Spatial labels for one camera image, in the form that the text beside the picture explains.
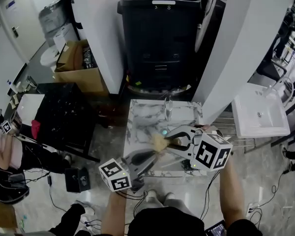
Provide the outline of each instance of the red object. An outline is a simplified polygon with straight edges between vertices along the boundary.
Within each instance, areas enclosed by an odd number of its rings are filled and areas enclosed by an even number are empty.
[[[37,139],[38,133],[40,129],[40,122],[36,120],[31,121],[31,135],[34,137],[34,139]]]

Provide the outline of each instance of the toilet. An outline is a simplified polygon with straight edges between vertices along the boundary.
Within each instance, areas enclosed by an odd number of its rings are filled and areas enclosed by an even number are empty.
[[[40,63],[43,66],[50,67],[54,72],[56,69],[56,63],[59,58],[59,52],[56,45],[49,47],[40,58]]]

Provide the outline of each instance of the white box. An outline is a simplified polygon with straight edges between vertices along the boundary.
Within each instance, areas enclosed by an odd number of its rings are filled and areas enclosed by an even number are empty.
[[[60,53],[69,40],[78,41],[72,24],[66,24],[62,26],[61,29],[54,36],[55,45]]]
[[[121,191],[132,187],[129,173],[115,159],[109,160],[98,168],[102,179],[111,191]]]
[[[205,171],[217,171],[225,167],[233,145],[217,134],[202,134],[198,151],[194,151],[194,158],[190,166]]]

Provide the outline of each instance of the white door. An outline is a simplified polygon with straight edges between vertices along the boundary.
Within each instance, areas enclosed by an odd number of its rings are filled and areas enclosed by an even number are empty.
[[[18,46],[30,60],[45,42],[32,0],[0,0],[0,6]]]

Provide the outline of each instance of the sneaker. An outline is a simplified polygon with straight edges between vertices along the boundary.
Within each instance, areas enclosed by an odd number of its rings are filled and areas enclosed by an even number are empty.
[[[279,58],[277,55],[274,55],[273,58],[274,58],[275,61],[281,61],[281,58]]]
[[[67,160],[69,162],[69,164],[71,165],[72,164],[72,156],[67,154],[65,157],[64,157],[64,160]]]
[[[285,85],[285,89],[291,94],[292,93],[292,83],[288,82],[288,81],[285,81],[284,85]]]
[[[148,191],[147,197],[146,197],[146,201],[150,201],[151,198],[157,198],[157,194],[156,191],[154,190],[150,190]]]
[[[289,160],[286,170],[283,172],[283,174],[287,174],[288,172],[292,171],[293,162]]]
[[[172,192],[167,193],[165,197],[165,201],[168,199],[175,199],[175,194]]]
[[[91,235],[93,235],[93,232],[91,232],[91,228],[92,228],[92,227],[90,227],[90,226],[89,226],[89,227],[86,227],[86,226],[85,226],[85,227],[82,227],[82,228],[80,229],[80,231],[86,231],[86,232],[89,232]]]
[[[82,205],[84,207],[85,214],[90,215],[90,216],[94,216],[95,210],[92,207],[90,207],[89,205],[87,205],[87,204],[85,204],[85,203],[83,203],[83,202],[81,202],[79,200],[76,200],[74,202],[74,204]]]
[[[283,144],[280,144],[280,150],[281,150],[282,155],[283,155],[285,158],[287,158],[287,157],[286,157],[286,152],[288,152],[288,151],[287,151],[287,149],[285,148],[285,146],[284,146]]]

